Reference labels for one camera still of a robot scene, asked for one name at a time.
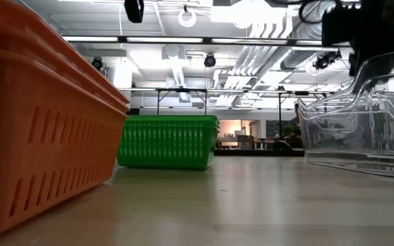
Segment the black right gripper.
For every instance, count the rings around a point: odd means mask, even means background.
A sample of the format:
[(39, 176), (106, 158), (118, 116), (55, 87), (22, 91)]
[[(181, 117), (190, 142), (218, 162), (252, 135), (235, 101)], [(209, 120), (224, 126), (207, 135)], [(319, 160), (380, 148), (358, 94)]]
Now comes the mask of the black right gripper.
[(394, 48), (394, 0), (334, 1), (335, 7), (324, 12), (321, 19), (322, 45), (350, 43), (350, 77), (361, 73), (372, 78), (390, 73), (394, 68), (394, 49), (359, 48), (377, 41)]

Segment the black ceiling spotlight cluster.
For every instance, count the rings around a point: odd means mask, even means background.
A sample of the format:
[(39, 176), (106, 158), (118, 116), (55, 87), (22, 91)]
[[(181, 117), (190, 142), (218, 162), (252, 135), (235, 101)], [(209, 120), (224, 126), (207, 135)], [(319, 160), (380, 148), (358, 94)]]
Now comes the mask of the black ceiling spotlight cluster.
[(341, 58), (342, 55), (340, 50), (328, 51), (317, 57), (316, 61), (313, 62), (313, 67), (316, 70), (324, 70), (325, 68), (329, 67), (329, 65), (335, 63)]

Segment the black folding table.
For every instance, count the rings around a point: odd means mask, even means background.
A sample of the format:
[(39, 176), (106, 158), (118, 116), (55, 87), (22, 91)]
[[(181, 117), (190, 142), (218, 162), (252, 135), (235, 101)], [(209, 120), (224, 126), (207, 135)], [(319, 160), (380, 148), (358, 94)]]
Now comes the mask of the black folding table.
[(276, 111), (279, 126), (282, 126), (283, 112), (295, 111), (294, 105), (298, 103), (298, 99), (306, 99), (307, 102), (321, 100), (335, 92), (327, 91), (284, 91), (284, 90), (242, 90), (241, 95), (248, 100), (253, 100), (253, 109), (262, 111)]
[(187, 87), (157, 87), (157, 88), (150, 88), (150, 87), (130, 87), (130, 88), (118, 88), (118, 90), (123, 92), (156, 92), (157, 93), (157, 104), (156, 104), (156, 112), (157, 115), (160, 113), (160, 102), (170, 93), (187, 93), (191, 94), (194, 92), (200, 99), (203, 101), (203, 107), (194, 107), (194, 109), (203, 109), (204, 114), (207, 115), (207, 101), (208, 101), (208, 89), (201, 89), (201, 88), (187, 88)]

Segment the green potted plant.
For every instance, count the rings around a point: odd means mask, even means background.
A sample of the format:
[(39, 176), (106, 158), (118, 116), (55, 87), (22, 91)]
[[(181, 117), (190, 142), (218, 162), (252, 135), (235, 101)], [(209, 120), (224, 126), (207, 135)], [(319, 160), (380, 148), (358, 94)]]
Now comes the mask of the green potted plant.
[(300, 126), (298, 124), (286, 124), (282, 126), (282, 135), (290, 136), (290, 135), (300, 135)]

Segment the grey chair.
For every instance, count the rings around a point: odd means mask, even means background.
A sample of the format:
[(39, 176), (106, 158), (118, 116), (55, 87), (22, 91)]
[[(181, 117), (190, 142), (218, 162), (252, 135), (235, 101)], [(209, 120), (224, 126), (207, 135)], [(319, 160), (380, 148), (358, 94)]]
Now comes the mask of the grey chair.
[(254, 137), (251, 135), (238, 135), (237, 136), (237, 145), (241, 150), (254, 150)]

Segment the silver round air duct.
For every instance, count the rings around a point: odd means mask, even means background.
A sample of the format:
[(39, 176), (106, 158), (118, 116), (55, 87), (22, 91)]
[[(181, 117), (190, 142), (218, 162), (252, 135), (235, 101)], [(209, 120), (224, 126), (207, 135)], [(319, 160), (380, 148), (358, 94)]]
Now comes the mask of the silver round air duct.
[[(294, 39), (318, 39), (321, 40), (321, 23), (307, 24), (300, 23), (296, 26), (291, 38)], [(287, 56), (281, 61), (280, 68), (282, 70), (295, 70), (307, 59), (316, 54), (316, 50), (295, 50), (294, 47), (287, 53)]]

